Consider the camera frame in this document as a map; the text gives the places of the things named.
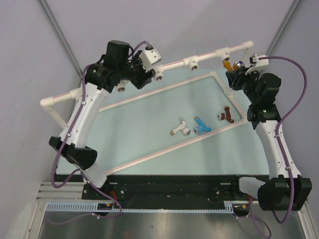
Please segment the orange water faucet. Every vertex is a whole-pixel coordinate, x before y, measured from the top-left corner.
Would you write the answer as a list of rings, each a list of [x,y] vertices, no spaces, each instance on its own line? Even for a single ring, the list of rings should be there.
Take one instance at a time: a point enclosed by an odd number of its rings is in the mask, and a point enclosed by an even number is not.
[[[244,67],[245,64],[242,61],[235,61],[233,64],[230,63],[228,59],[224,59],[222,61],[223,67],[228,71],[228,72],[236,72],[238,71],[241,67]]]

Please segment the white PVC pipe frame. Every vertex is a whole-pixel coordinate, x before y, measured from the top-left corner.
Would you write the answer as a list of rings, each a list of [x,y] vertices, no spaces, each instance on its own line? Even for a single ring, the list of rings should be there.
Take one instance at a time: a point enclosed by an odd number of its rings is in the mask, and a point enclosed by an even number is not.
[[[230,59],[230,54],[237,51],[249,51],[254,46],[253,41],[246,41],[242,44],[225,47],[221,49],[217,49],[213,52],[202,54],[202,55],[194,55],[187,58],[184,58],[180,61],[159,65],[158,63],[154,65],[154,70],[156,72],[155,76],[152,80],[160,81],[163,78],[163,73],[168,70],[180,68],[180,67],[188,67],[191,71],[195,71],[198,69],[198,64],[201,61],[219,58],[221,61],[224,59]],[[121,86],[124,86],[126,83],[120,83],[116,86],[116,89],[119,89]],[[49,112],[49,114],[53,117],[53,119],[63,128],[66,127],[69,122],[71,115],[76,107],[77,101],[80,99],[80,95],[82,93],[82,86],[75,90],[70,91],[69,93],[42,99],[40,101],[40,105],[44,110]]]

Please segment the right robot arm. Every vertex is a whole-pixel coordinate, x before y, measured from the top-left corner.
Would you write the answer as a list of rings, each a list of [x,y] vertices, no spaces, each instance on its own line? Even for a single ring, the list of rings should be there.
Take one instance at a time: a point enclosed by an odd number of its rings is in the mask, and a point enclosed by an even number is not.
[[[230,195],[241,200],[247,194],[256,198],[264,211],[299,211],[305,203],[312,183],[301,176],[294,165],[285,142],[280,114],[274,103],[281,79],[272,74],[235,63],[226,72],[229,87],[242,90],[250,101],[247,120],[258,135],[269,167],[269,180],[263,182],[253,177],[241,177],[231,185]]]

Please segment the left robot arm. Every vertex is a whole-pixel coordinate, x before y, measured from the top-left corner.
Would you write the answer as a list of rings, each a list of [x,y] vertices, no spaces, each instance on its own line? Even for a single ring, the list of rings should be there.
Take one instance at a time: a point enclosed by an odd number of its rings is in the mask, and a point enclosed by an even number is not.
[[[93,184],[93,194],[99,199],[109,196],[107,176],[96,159],[96,150],[87,146],[87,139],[102,103],[120,83],[131,82],[142,89],[152,81],[156,72],[154,64],[161,55],[152,45],[145,50],[133,49],[129,43],[112,40],[106,53],[85,67],[82,74],[82,93],[69,122],[59,136],[53,136],[49,145],[57,152],[51,171],[54,177],[60,157],[79,170],[86,181]]]

